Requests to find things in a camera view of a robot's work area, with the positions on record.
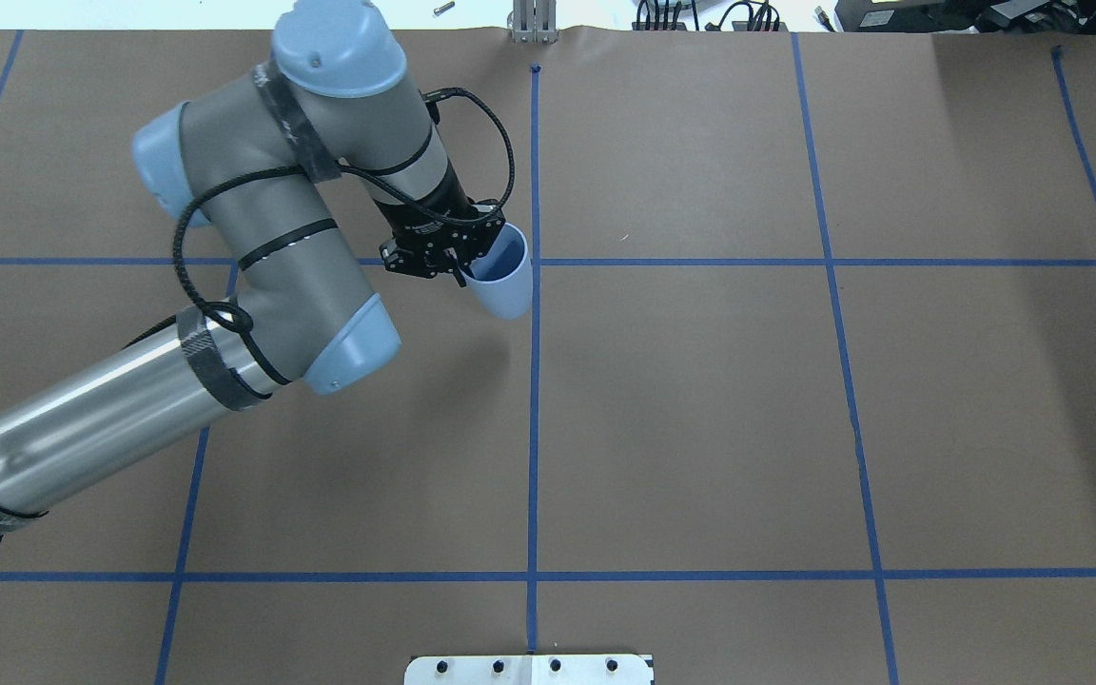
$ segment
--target white label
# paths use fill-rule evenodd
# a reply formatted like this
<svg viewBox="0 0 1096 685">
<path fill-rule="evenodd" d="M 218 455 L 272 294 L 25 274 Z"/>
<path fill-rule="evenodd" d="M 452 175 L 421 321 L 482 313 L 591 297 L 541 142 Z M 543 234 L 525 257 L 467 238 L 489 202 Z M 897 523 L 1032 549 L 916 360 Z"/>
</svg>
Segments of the white label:
<svg viewBox="0 0 1096 685">
<path fill-rule="evenodd" d="M 861 18 L 861 25 L 857 27 L 869 27 L 872 25 L 887 25 L 891 18 L 895 16 L 894 10 L 878 10 L 878 12 L 866 12 Z"/>
</svg>

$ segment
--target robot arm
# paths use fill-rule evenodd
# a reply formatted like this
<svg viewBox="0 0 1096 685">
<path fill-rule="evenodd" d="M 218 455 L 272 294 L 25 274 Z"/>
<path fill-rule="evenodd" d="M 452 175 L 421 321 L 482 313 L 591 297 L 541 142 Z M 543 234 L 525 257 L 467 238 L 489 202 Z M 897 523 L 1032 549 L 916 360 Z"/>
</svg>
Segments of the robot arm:
<svg viewBox="0 0 1096 685">
<path fill-rule="evenodd" d="M 212 220 L 249 287 L 0 414 L 0 535 L 294 378 L 333 393 L 387 364 L 400 338 L 313 184 L 369 179 L 386 267 L 465 285 L 504 219 L 465 195 L 431 110 L 373 4 L 299 0 L 270 61 L 144 126 L 144 182 Z M 240 182 L 258 170 L 287 171 Z"/>
</svg>

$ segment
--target metal bracket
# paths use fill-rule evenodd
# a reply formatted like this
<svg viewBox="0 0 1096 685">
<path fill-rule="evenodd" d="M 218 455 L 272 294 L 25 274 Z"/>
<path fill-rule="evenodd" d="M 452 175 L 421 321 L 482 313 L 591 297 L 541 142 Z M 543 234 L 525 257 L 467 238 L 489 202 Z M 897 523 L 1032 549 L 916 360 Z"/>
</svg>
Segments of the metal bracket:
<svg viewBox="0 0 1096 685">
<path fill-rule="evenodd" d="M 419 658 L 404 685 L 653 685 L 648 654 L 521 654 Z"/>
<path fill-rule="evenodd" d="M 557 43 L 557 0 L 514 0 L 510 39 L 514 43 Z"/>
</svg>

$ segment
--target white metal plate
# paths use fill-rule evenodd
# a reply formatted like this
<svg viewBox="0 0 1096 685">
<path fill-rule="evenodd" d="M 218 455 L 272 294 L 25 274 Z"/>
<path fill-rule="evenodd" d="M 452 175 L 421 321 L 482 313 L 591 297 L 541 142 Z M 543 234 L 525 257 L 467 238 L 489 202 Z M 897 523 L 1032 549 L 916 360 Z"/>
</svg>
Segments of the white metal plate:
<svg viewBox="0 0 1096 685">
<path fill-rule="evenodd" d="M 643 654 L 418 658 L 404 671 L 404 685 L 653 685 L 652 664 Z"/>
</svg>

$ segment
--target light blue end cap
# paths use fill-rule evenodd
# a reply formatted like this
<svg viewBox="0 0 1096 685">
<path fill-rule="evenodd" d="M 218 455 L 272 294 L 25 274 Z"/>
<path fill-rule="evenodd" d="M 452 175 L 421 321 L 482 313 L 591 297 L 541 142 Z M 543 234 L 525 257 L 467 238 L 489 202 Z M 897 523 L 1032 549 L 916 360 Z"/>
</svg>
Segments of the light blue end cap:
<svg viewBox="0 0 1096 685">
<path fill-rule="evenodd" d="M 171 107 L 134 135 L 134 165 L 138 168 L 138 175 L 174 220 L 192 203 L 184 158 L 180 155 L 180 112 L 186 104 L 187 100 Z M 194 228 L 207 225 L 209 220 L 201 209 L 189 220 L 189 226 Z"/>
<path fill-rule="evenodd" d="M 387 308 L 378 293 L 357 308 L 340 333 L 316 357 L 304 380 L 317 395 L 330 395 L 390 363 L 400 350 Z"/>
<path fill-rule="evenodd" d="M 298 0 L 273 30 L 273 58 L 290 81 L 330 98 L 366 98 L 400 82 L 408 58 L 366 0 Z"/>
</svg>

